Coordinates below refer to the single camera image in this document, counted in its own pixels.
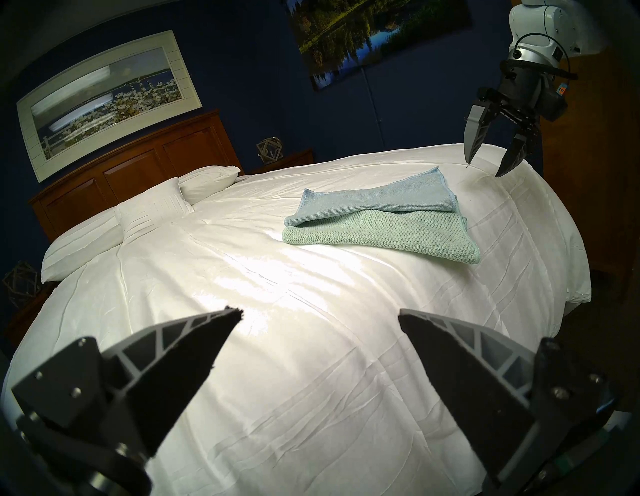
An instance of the wire decor cube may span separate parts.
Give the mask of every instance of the wire decor cube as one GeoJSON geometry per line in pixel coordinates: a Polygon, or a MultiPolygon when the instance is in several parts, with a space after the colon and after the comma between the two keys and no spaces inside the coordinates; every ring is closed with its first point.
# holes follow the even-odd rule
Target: wire decor cube
{"type": "Polygon", "coordinates": [[[33,299],[42,288],[40,274],[27,262],[20,261],[2,279],[6,287],[9,301],[16,308],[22,308],[29,300],[33,299]]]}
{"type": "Polygon", "coordinates": [[[277,162],[284,157],[282,141],[275,136],[262,140],[256,147],[258,147],[258,156],[265,165],[277,162]]]}

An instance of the lake photo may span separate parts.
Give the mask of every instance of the lake photo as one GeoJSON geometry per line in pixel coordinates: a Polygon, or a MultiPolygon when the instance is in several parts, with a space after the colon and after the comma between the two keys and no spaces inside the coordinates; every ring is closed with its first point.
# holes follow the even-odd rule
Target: lake photo
{"type": "Polygon", "coordinates": [[[315,90],[471,26],[465,0],[282,0],[315,90]]]}

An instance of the white duvet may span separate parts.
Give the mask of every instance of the white duvet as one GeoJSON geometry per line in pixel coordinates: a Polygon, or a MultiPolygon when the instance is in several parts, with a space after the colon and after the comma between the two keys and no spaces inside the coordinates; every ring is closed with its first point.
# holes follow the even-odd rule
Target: white duvet
{"type": "Polygon", "coordinates": [[[484,470],[397,322],[414,308],[489,326],[531,350],[566,301],[589,301],[586,254],[527,163],[503,148],[396,150],[249,176],[195,212],[67,277],[16,352],[10,388],[74,339],[101,349],[151,324],[244,310],[200,391],[147,465],[154,494],[475,494],[484,470]],[[363,246],[290,246],[304,188],[382,186],[435,165],[482,253],[476,266],[363,246]]]}

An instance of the white pillow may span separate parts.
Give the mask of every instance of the white pillow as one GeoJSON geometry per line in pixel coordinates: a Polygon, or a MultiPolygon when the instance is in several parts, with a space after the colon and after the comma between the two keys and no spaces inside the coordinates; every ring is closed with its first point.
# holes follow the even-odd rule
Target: white pillow
{"type": "Polygon", "coordinates": [[[114,209],[105,210],[60,235],[42,261],[42,282],[62,281],[100,253],[122,243],[114,209]]]}
{"type": "Polygon", "coordinates": [[[182,197],[177,177],[161,182],[115,207],[116,218],[124,232],[123,244],[191,212],[193,207],[182,197]]]}
{"type": "Polygon", "coordinates": [[[178,178],[182,196],[191,205],[231,186],[240,169],[236,166],[210,165],[196,169],[178,178]]]}

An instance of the framed picture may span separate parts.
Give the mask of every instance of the framed picture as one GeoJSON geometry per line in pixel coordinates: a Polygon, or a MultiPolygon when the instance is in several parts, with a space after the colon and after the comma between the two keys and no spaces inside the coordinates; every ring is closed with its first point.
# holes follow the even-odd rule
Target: framed picture
{"type": "Polygon", "coordinates": [[[362,65],[471,26],[466,0],[280,1],[316,91],[362,65]]]}
{"type": "Polygon", "coordinates": [[[17,104],[38,182],[146,126],[202,107],[173,31],[84,60],[17,104]]]}

